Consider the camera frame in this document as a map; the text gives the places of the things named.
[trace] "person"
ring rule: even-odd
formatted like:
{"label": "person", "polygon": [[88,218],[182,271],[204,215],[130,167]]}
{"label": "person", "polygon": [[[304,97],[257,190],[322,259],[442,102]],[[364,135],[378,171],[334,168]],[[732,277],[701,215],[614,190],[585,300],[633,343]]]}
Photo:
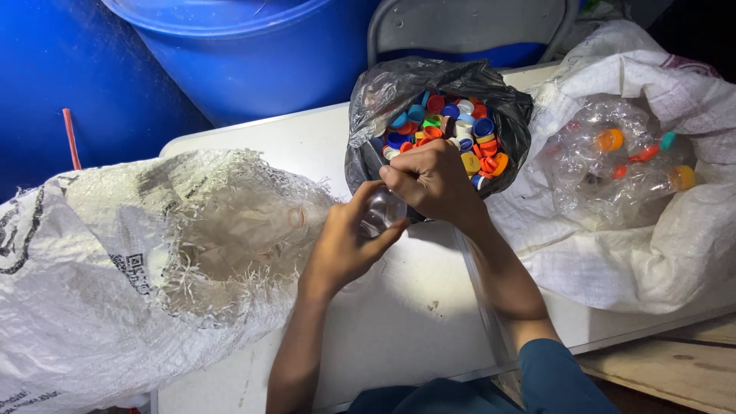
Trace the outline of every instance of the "person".
{"label": "person", "polygon": [[[519,355],[521,397],[530,413],[618,413],[562,345],[534,280],[494,227],[468,180],[458,150],[437,139],[397,155],[363,183],[347,204],[332,207],[298,282],[298,293],[268,384],[267,414],[312,407],[330,300],[375,263],[408,227],[395,223],[363,243],[358,227],[366,201],[384,183],[419,213],[455,225],[466,236],[484,300],[500,317]],[[419,387],[366,390],[353,413],[521,413],[489,379],[435,379]]]}

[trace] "wooden plank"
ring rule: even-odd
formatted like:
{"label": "wooden plank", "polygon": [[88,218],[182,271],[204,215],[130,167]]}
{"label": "wooden plank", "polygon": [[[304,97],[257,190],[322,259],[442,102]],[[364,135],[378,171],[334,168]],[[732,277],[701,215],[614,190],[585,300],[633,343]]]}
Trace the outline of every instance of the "wooden plank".
{"label": "wooden plank", "polygon": [[667,331],[656,337],[736,345],[736,314],[725,315],[695,325]]}
{"label": "wooden plank", "polygon": [[736,349],[645,340],[577,359],[589,375],[706,413],[736,413]]}

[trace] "blue barrel lid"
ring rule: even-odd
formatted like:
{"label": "blue barrel lid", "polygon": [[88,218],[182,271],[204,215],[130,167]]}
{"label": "blue barrel lid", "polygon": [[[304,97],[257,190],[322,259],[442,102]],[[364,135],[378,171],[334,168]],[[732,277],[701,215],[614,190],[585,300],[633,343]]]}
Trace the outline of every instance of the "blue barrel lid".
{"label": "blue barrel lid", "polygon": [[247,35],[293,24],[331,0],[102,0],[131,24],[192,37]]}

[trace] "black plastic bag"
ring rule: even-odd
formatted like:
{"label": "black plastic bag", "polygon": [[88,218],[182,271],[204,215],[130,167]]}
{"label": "black plastic bag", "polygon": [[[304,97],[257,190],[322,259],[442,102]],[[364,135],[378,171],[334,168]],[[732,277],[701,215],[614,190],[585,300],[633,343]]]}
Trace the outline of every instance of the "black plastic bag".
{"label": "black plastic bag", "polygon": [[[350,97],[350,138],[345,154],[345,179],[355,194],[367,180],[380,180],[378,170],[388,164],[373,136],[407,110],[420,94],[436,89],[460,97],[474,97],[493,111],[496,137],[509,156],[509,165],[478,191],[485,199],[514,182],[531,143],[527,125],[533,108],[531,96],[503,82],[485,59],[450,63],[422,57],[379,63],[358,78]],[[426,218],[410,209],[412,222]]]}

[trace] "polypropylene sack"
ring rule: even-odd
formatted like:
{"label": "polypropylene sack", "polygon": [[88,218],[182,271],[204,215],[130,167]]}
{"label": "polypropylene sack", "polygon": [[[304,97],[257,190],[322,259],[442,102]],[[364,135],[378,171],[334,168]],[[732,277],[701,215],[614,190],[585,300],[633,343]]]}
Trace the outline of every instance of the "polypropylene sack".
{"label": "polypropylene sack", "polygon": [[248,150],[68,172],[0,206],[0,413],[162,387],[282,326],[333,200]]}
{"label": "polypropylene sack", "polygon": [[663,314],[716,290],[736,270],[736,85],[708,65],[670,55],[629,21],[604,24],[532,91],[529,158],[587,97],[642,97],[661,130],[690,139],[698,185],[678,193],[656,225],[597,231],[553,206],[544,175],[519,174],[486,200],[538,285],[601,309]]}
{"label": "polypropylene sack", "polygon": [[[387,162],[382,143],[371,138],[386,129],[391,121],[411,106],[428,88],[461,97],[475,97],[493,111],[496,136],[509,165],[485,185],[481,198],[502,192],[524,164],[531,134],[527,128],[532,102],[528,94],[503,82],[485,59],[450,63],[421,57],[404,57],[379,63],[362,74],[350,97],[350,139],[345,154],[345,179],[352,193],[366,180],[380,180],[378,170]],[[424,221],[409,209],[412,222]]]}

